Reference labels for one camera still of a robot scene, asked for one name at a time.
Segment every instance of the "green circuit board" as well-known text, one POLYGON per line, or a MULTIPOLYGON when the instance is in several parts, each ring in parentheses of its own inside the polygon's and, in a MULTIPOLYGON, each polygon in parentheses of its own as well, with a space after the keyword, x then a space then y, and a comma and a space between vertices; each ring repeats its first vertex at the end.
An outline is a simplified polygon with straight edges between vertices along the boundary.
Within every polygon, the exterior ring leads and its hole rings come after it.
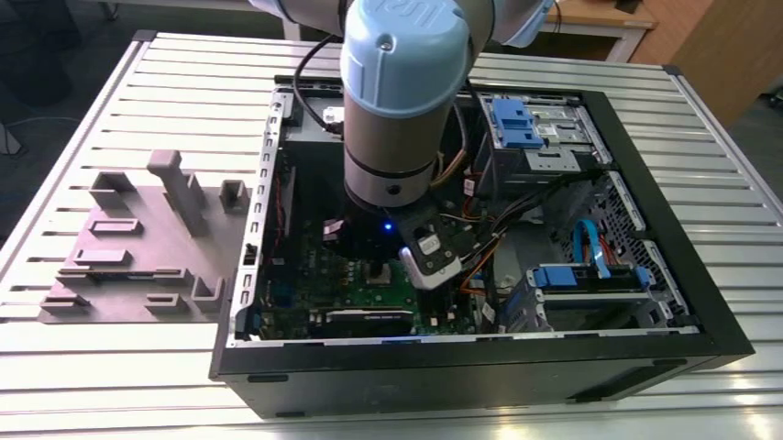
POLYGON ((449 314, 433 320, 421 315, 421 294, 409 283, 403 263, 391 260, 383 275, 372 279, 368 263, 343 258, 320 245, 320 230, 304 229, 293 282, 269 280, 268 293, 276 303, 264 321, 273 323, 275 338, 307 338, 307 323, 317 309, 395 308, 413 313, 416 335, 455 335, 472 332, 472 317, 449 314))

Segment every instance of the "gray plastic stand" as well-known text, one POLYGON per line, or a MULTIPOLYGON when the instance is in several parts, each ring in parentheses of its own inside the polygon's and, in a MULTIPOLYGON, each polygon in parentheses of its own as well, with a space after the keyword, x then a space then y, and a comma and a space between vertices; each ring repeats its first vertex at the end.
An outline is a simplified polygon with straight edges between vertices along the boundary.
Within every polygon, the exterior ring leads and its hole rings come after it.
POLYGON ((212 322, 229 294, 249 196, 240 182, 201 189, 177 151, 154 151, 161 187, 101 172, 97 206, 41 303, 48 324, 212 322))

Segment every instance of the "black cable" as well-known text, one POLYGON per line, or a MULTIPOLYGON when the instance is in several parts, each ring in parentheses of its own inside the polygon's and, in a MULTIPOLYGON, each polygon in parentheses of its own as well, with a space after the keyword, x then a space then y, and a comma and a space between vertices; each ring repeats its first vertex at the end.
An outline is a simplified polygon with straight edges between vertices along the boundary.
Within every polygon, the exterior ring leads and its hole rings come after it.
POLYGON ((316 56, 317 52, 324 48, 324 46, 329 43, 333 43, 335 41, 336 41, 336 36, 329 35, 311 49, 311 51, 307 53, 307 55, 304 55, 303 61, 299 63, 299 67, 296 68, 296 72, 293 72, 293 95, 296 96, 296 100, 299 101, 299 104, 303 105, 304 111, 307 112, 309 117, 312 117, 313 121, 316 121, 316 123, 320 125, 320 127, 327 132, 333 133, 335 135, 341 135, 343 134, 341 124, 327 124, 327 122, 323 120, 323 117, 320 117, 320 115, 313 110, 313 107, 309 105, 309 103, 307 103, 307 101, 304 101, 303 91, 300 88, 300 77, 303 76, 303 71, 304 71, 304 67, 307 66, 307 63, 312 60, 312 58, 316 56))
POLYGON ((479 106, 480 120, 483 121, 484 129, 487 130, 487 136, 484 139, 487 139, 485 141, 488 142, 487 148, 489 149, 489 161, 492 162, 492 204, 495 204, 497 200, 497 192, 500 185, 497 181, 497 162, 495 161, 495 145, 492 144, 492 125, 489 123, 489 116, 487 116, 487 113, 484 112, 484 106, 480 102, 479 93, 473 88, 473 83, 469 81, 469 78, 465 78, 465 87, 467 91, 469 92, 469 96, 473 99, 473 102, 479 106))
POLYGON ((340 32, 345 35, 345 17, 347 17, 347 0, 340 0, 337 4, 337 20, 340 23, 340 32))
POLYGON ((603 170, 588 170, 577 174, 563 175, 544 185, 537 191, 529 193, 527 196, 517 199, 509 204, 503 213, 493 220, 488 230, 477 234, 479 237, 488 236, 484 244, 479 250, 468 253, 460 258, 461 261, 468 261, 477 255, 483 254, 484 251, 492 246, 492 244, 500 239, 500 236, 505 233, 509 224, 521 216, 524 213, 539 207, 553 193, 560 189, 565 188, 575 182, 591 181, 603 175, 603 170))
POLYGON ((489 333, 495 333, 497 328, 497 319, 500 315, 500 313, 497 312, 500 310, 497 286, 495 284, 495 255, 492 255, 489 259, 487 259, 487 262, 484 263, 483 267, 483 272, 485 291, 484 301, 489 304, 492 310, 495 310, 495 321, 489 323, 489 333))
POLYGON ((559 34, 560 29, 563 28, 563 10, 560 9, 560 3, 557 2, 557 0, 553 0, 553 7, 557 11, 557 18, 553 22, 553 33, 559 34))

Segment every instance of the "slotted metal table surface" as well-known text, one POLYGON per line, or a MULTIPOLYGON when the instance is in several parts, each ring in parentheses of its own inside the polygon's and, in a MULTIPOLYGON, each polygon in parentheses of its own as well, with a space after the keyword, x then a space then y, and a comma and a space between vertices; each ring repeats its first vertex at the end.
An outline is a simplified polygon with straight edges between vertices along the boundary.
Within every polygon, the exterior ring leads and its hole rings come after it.
MULTIPOLYGON (((215 324, 45 326, 37 303, 70 250, 101 170, 152 183, 152 149, 179 149, 201 186, 253 179, 273 76, 304 42, 157 34, 133 41, 0 252, 0 433, 81 438, 779 438, 781 210, 687 82, 659 67, 485 55, 476 83, 604 92, 757 354, 619 402, 260 421, 207 380, 215 324)), ((305 75, 336 76, 339 47, 305 75)))

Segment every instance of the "wooden shelf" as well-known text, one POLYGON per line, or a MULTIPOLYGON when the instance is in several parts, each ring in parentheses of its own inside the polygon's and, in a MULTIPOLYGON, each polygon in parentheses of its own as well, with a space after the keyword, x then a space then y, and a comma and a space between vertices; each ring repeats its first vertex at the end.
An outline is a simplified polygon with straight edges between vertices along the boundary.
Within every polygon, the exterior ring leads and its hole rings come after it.
MULTIPOLYGON (((615 28, 652 29, 657 20, 643 4, 636 8, 636 13, 627 14, 613 8, 615 1, 605 0, 559 0, 563 11, 563 23, 569 25, 611 26, 615 28)), ((547 17, 547 22, 556 21, 557 12, 553 7, 547 17)))

